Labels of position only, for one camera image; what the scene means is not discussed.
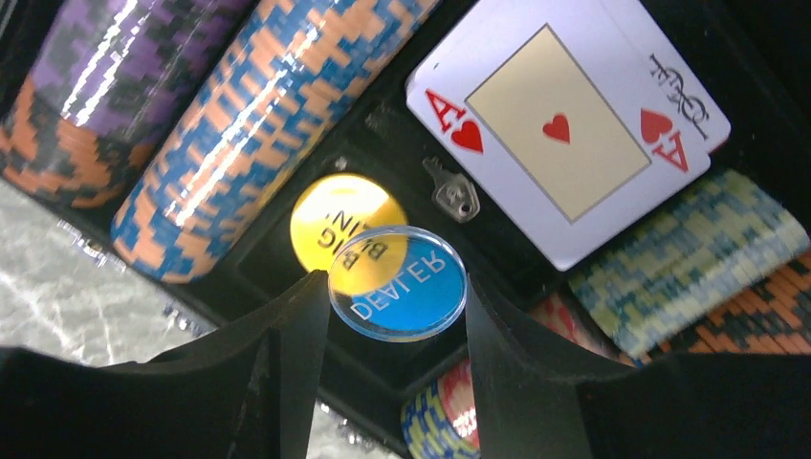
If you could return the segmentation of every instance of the key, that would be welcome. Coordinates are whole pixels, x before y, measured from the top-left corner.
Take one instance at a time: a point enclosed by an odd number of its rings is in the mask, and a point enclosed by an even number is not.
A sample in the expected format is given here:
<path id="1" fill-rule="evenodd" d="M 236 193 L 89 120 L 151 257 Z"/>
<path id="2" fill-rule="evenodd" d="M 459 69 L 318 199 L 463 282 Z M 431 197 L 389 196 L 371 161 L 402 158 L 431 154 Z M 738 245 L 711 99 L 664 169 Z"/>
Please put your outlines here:
<path id="1" fill-rule="evenodd" d="M 425 158 L 423 167 L 434 183 L 431 200 L 450 218 L 466 223 L 479 213 L 481 204 L 476 188 L 464 175 L 448 172 L 438 158 Z"/>

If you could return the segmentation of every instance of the yellow big blind button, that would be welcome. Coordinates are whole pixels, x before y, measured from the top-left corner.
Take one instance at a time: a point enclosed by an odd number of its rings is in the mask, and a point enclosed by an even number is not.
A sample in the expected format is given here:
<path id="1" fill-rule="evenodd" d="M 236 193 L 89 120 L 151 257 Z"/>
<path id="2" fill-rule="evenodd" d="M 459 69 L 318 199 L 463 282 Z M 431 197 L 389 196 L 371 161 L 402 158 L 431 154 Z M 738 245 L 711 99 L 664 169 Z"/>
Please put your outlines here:
<path id="1" fill-rule="evenodd" d="M 301 193 L 290 220 L 290 239 L 307 272 L 329 271 L 346 241 L 383 225 L 407 225 L 400 204 L 361 175 L 335 174 Z M 359 251 L 344 253 L 339 260 L 342 273 L 330 272 L 333 288 L 360 295 L 382 287 L 400 271 L 406 251 L 407 240 L 402 238 L 371 241 Z"/>

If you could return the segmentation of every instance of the heart symbol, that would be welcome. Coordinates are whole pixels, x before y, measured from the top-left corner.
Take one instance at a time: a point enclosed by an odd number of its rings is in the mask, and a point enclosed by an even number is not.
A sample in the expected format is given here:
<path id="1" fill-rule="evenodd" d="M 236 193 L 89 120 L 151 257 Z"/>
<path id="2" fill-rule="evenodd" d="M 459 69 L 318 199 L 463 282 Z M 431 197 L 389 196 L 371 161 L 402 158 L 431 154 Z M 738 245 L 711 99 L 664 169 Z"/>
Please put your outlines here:
<path id="1" fill-rule="evenodd" d="M 670 118 L 646 108 L 642 109 L 641 117 L 642 139 L 648 143 L 656 143 L 662 134 L 670 132 L 673 121 Z"/>
<path id="2" fill-rule="evenodd" d="M 543 125 L 543 133 L 558 142 L 569 143 L 569 120 L 558 113 L 551 122 Z"/>
<path id="3" fill-rule="evenodd" d="M 482 145 L 479 126 L 472 120 L 463 122 L 459 129 L 456 129 L 450 134 L 450 139 L 461 147 L 468 148 L 477 153 L 484 153 L 484 145 Z"/>

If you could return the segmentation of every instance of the gray marble countertop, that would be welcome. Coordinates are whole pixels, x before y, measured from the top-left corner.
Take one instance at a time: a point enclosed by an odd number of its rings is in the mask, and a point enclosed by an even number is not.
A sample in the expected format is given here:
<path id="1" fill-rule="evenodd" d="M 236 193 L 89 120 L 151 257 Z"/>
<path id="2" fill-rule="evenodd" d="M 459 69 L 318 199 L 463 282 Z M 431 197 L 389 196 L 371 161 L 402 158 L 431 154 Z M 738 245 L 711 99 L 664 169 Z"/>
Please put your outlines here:
<path id="1" fill-rule="evenodd" d="M 0 345 L 89 366 L 148 361 L 189 342 L 163 314 L 155 287 L 72 247 L 58 219 L 0 181 Z M 396 459 L 350 445 L 339 421 L 314 408 L 308 459 Z"/>

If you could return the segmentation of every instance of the poker chip stack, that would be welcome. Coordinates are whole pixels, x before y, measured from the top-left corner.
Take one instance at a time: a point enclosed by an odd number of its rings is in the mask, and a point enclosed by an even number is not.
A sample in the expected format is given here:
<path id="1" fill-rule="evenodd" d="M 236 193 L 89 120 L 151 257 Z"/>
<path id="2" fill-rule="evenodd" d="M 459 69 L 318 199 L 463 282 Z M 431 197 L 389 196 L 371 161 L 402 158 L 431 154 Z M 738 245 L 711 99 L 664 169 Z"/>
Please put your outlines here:
<path id="1" fill-rule="evenodd" d="M 799 222 L 733 171 L 701 179 L 570 282 L 632 359 L 809 247 Z"/>
<path id="2" fill-rule="evenodd" d="M 67 0 L 0 129 L 0 169 L 95 207 L 148 161 L 251 0 Z"/>
<path id="3" fill-rule="evenodd" d="M 471 362 L 462 361 L 406 403 L 401 423 L 415 459 L 481 457 Z"/>
<path id="4" fill-rule="evenodd" d="M 633 361 L 669 352 L 811 354 L 811 251 Z"/>
<path id="5" fill-rule="evenodd" d="M 597 355 L 616 360 L 618 352 L 568 289 L 555 292 L 529 312 L 530 317 L 558 335 Z"/>
<path id="6" fill-rule="evenodd" d="M 121 257 L 208 273 L 436 1 L 262 1 L 119 211 Z M 158 215 L 131 208 L 147 202 Z"/>

